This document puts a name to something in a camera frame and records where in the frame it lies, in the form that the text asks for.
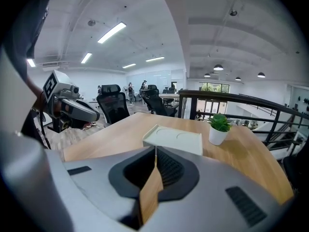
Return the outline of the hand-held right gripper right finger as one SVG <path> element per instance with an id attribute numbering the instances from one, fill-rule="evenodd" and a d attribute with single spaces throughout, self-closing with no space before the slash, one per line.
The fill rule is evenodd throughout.
<path id="1" fill-rule="evenodd" d="M 218 160 L 159 146 L 157 165 L 171 184 L 146 232 L 269 232 L 282 214 L 262 186 Z"/>

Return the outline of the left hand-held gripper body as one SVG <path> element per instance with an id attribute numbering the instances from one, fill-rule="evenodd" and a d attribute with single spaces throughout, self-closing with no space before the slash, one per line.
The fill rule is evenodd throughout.
<path id="1" fill-rule="evenodd" d="M 64 105 L 63 112 L 65 112 L 66 105 L 62 99 L 79 99 L 79 87 L 77 87 L 66 74 L 53 70 L 43 86 L 43 93 L 46 101 L 46 113 L 51 117 L 53 124 L 49 129 L 60 133 L 70 126 L 71 121 L 68 116 L 61 116 L 61 111 L 55 112 L 56 105 L 58 102 Z"/>

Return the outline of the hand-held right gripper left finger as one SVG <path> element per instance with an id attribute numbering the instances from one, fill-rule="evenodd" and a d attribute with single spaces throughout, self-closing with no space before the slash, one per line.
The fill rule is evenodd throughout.
<path id="1" fill-rule="evenodd" d="M 144 225 L 140 192 L 155 167 L 155 147 L 64 163 L 81 193 L 110 218 L 132 228 Z"/>

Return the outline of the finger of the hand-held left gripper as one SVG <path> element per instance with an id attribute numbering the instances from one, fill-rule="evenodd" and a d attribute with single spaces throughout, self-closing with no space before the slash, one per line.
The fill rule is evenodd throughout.
<path id="1" fill-rule="evenodd" d="M 71 119 L 82 120 L 86 122 L 95 122 L 100 118 L 99 111 L 88 102 L 81 99 L 61 100 L 61 112 Z"/>

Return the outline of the person's left hand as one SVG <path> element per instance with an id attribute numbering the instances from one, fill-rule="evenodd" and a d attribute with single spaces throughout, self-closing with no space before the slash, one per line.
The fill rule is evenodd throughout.
<path id="1" fill-rule="evenodd" d="M 53 115 L 54 117 L 58 118 L 62 114 L 64 114 L 64 112 L 67 113 L 69 109 L 70 109 L 70 106 L 68 104 L 62 103 L 61 100 L 56 100 L 53 105 Z"/>

